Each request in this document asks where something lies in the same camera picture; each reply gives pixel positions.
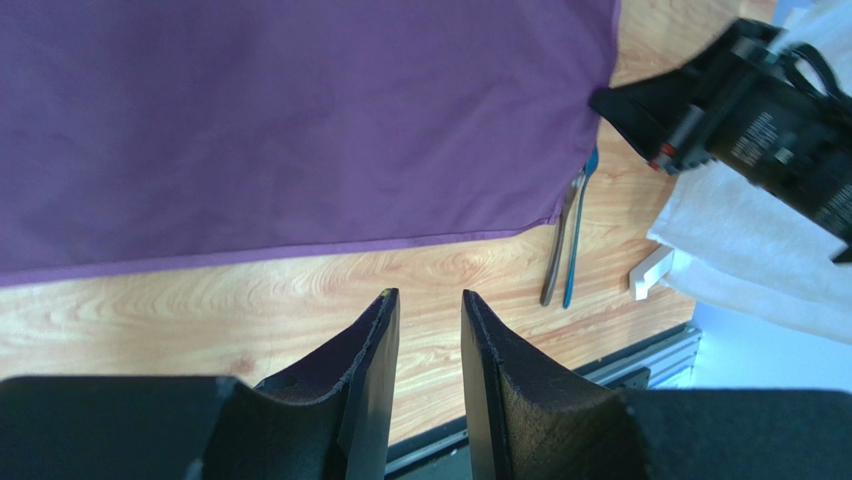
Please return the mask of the purple cloth napkin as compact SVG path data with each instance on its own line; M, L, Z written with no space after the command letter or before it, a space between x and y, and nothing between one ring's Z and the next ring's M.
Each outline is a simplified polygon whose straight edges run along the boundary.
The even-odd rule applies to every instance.
M617 1L5 1L5 286L515 235Z

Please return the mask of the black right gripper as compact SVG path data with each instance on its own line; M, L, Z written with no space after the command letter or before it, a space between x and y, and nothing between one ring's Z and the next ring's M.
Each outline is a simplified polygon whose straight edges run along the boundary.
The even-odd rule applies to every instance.
M597 90L591 109L656 171L717 160L851 242L851 97L823 54L734 21L680 68Z

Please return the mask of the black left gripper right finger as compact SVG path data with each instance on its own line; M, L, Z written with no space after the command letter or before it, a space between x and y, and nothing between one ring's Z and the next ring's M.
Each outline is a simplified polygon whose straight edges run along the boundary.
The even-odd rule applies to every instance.
M476 479L847 479L851 396L829 390L611 390L462 295Z

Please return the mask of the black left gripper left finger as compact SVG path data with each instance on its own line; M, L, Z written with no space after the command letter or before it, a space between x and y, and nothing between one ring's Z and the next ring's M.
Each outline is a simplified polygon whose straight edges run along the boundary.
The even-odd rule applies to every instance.
M250 386L227 376L22 376L1 384L5 479L381 479L399 293Z

